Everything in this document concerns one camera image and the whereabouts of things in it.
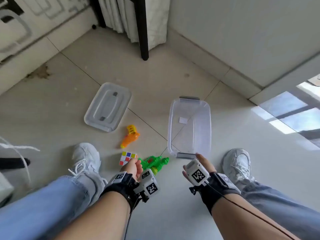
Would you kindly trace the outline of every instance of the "black cable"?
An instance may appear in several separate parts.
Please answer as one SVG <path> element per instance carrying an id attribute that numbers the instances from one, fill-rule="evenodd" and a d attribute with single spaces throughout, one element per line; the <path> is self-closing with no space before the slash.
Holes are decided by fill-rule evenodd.
<path id="1" fill-rule="evenodd" d="M 139 198 L 137 198 L 136 202 L 134 203 L 133 209 L 136 207 L 136 204 L 137 204 L 138 201 L 139 201 Z M 126 240 L 126 237 L 127 237 L 129 222 L 130 222 L 130 218 L 131 218 L 133 209 L 132 209 L 132 211 L 130 212 L 130 215 L 129 215 L 129 219 L 128 219 L 128 223 L 127 223 L 127 228 L 126 228 L 126 230 L 125 230 L 125 234 L 124 234 L 124 239 L 123 239 L 123 240 Z"/>
<path id="2" fill-rule="evenodd" d="M 250 214 L 254 215 L 255 217 L 258 217 L 259 219 L 261 219 L 262 221 L 268 223 L 270 226 L 273 226 L 275 229 L 279 230 L 280 232 L 282 232 L 284 235 L 286 235 L 288 238 L 295 240 L 293 237 L 291 237 L 289 234 L 287 234 L 286 232 L 284 232 L 283 230 L 281 230 L 279 227 L 273 225 L 271 222 L 263 219 L 262 217 L 256 215 L 255 213 L 251 212 L 250 210 L 247 210 L 246 208 L 242 207 L 241 205 L 238 205 L 237 203 L 233 202 L 232 200 L 227 199 L 223 194 L 221 194 L 220 192 L 218 192 L 216 189 L 214 189 L 211 185 L 209 185 L 207 182 L 205 182 L 211 189 L 213 189 L 215 192 L 217 192 L 219 195 L 221 195 L 223 198 L 225 198 L 227 201 L 231 202 L 232 204 L 240 207 L 241 209 L 245 210 L 246 212 L 249 212 Z"/>

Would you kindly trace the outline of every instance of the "clear plastic bin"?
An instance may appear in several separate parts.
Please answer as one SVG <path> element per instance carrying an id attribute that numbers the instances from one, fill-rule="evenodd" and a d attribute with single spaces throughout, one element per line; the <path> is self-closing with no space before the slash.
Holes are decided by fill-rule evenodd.
<path id="1" fill-rule="evenodd" d="M 180 157 L 181 153 L 210 156 L 211 114 L 208 103 L 197 97 L 184 96 L 171 103 L 168 151 L 175 157 L 177 154 Z"/>

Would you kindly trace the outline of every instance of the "rubik's cube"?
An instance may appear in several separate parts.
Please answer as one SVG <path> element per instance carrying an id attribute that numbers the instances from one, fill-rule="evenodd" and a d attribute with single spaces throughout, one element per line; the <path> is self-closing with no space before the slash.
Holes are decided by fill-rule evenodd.
<path id="1" fill-rule="evenodd" d="M 135 154 L 135 153 L 122 152 L 119 165 L 121 165 L 121 166 L 126 165 L 128 163 L 128 161 L 130 161 L 131 158 L 136 158 L 136 157 L 137 157 L 137 154 Z"/>

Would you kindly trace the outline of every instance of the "wrist-mounted device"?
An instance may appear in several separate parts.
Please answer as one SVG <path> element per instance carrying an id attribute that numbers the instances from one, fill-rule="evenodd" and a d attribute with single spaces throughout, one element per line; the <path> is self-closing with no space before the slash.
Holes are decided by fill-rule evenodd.
<path id="1" fill-rule="evenodd" d="M 132 212 L 140 200 L 147 202 L 149 198 L 160 191 L 160 188 L 152 170 L 146 169 L 138 178 L 138 182 L 131 173 L 119 172 L 110 180 L 101 196 L 110 191 L 122 194 L 130 205 L 130 212 Z"/>
<path id="2" fill-rule="evenodd" d="M 200 193 L 203 203 L 207 206 L 210 214 L 214 204 L 227 194 L 241 195 L 240 190 L 222 173 L 208 171 L 197 160 L 193 159 L 186 165 L 186 174 L 188 179 L 194 185 L 190 187 L 194 195 L 197 191 Z"/>

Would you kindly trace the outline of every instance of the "forearm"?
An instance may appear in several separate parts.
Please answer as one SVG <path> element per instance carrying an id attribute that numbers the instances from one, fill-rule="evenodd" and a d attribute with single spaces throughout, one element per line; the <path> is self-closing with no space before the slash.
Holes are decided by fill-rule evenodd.
<path id="1" fill-rule="evenodd" d="M 294 236 L 289 231 L 274 222 L 272 219 L 267 217 L 257 208 L 252 206 L 240 195 L 227 194 L 225 197 L 253 212 L 259 217 L 267 220 L 274 226 L 277 226 L 294 239 L 298 239 L 296 236 Z M 224 198 L 220 198 L 214 204 L 211 210 L 211 214 L 224 240 L 290 239 L 273 226 L 250 214 L 249 212 L 241 209 L 240 207 L 232 204 L 231 202 L 228 202 Z"/>
<path id="2" fill-rule="evenodd" d="M 129 213 L 130 206 L 120 193 L 107 192 L 56 239 L 121 239 Z"/>

